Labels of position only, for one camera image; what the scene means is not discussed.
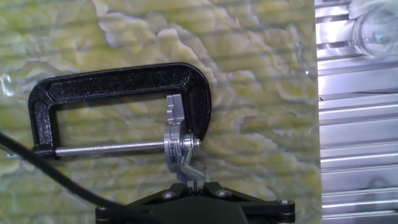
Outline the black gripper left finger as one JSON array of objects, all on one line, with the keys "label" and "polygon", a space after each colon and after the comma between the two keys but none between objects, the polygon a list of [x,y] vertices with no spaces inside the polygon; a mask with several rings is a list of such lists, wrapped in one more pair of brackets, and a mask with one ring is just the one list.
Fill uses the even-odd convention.
[{"label": "black gripper left finger", "polygon": [[[127,204],[129,208],[133,208],[145,214],[148,214],[155,205],[161,205],[184,197],[193,195],[193,187],[187,184],[172,184],[168,189],[146,196],[135,202]],[[126,223],[142,223],[127,215],[118,216],[119,213],[105,207],[97,207],[95,209],[96,224],[126,224]]]}]

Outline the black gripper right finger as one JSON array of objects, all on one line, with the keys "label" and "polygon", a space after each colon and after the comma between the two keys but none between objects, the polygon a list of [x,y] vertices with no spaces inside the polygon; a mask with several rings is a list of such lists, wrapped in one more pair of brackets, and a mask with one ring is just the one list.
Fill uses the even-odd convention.
[{"label": "black gripper right finger", "polygon": [[199,196],[229,202],[242,209],[249,223],[295,223],[295,202],[263,200],[222,187],[218,182],[204,183],[196,188]]}]

